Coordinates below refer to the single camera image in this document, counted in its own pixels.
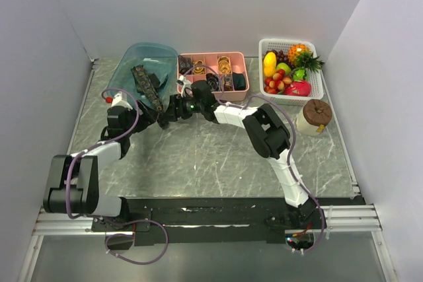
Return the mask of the dark patterned necktie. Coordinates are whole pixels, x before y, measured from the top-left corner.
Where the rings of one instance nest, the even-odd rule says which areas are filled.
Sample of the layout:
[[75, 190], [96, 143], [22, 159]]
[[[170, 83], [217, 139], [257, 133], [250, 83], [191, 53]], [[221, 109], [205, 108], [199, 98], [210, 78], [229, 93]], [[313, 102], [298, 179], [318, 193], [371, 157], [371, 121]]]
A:
[[156, 110], [158, 114], [165, 112], [163, 102], [157, 92], [157, 85], [160, 83], [157, 76], [154, 73], [149, 74], [143, 65], [132, 67], [131, 72], [135, 81], [135, 89], [146, 97], [149, 103], [148, 107]]

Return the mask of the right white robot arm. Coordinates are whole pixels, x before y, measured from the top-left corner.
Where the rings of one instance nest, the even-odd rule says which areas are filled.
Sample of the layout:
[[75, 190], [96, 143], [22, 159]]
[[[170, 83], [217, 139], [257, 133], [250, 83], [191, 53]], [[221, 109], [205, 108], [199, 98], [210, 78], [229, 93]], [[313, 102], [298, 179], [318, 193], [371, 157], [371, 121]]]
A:
[[289, 220], [294, 227], [301, 229], [316, 218], [325, 223], [319, 202], [305, 187], [292, 158], [295, 137], [290, 135], [270, 104], [247, 107], [219, 102], [212, 96], [174, 94], [167, 110], [158, 115], [158, 123], [165, 126], [169, 122], [188, 119], [194, 113], [202, 114], [209, 122], [233, 125], [246, 131], [253, 149], [274, 170], [286, 204], [291, 208]]

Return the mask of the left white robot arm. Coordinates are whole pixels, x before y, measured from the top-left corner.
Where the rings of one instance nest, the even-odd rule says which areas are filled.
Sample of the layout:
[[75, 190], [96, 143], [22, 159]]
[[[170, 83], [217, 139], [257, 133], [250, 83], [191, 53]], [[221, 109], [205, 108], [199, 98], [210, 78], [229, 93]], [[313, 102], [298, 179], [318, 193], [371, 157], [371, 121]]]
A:
[[102, 217], [114, 229], [126, 229], [131, 222], [128, 202], [101, 194], [99, 174], [107, 165], [124, 158], [130, 149], [130, 137], [157, 118], [158, 112], [140, 102], [135, 108], [111, 106], [107, 126], [97, 143], [76, 154], [53, 157], [43, 198], [45, 212], [66, 214], [70, 219]]

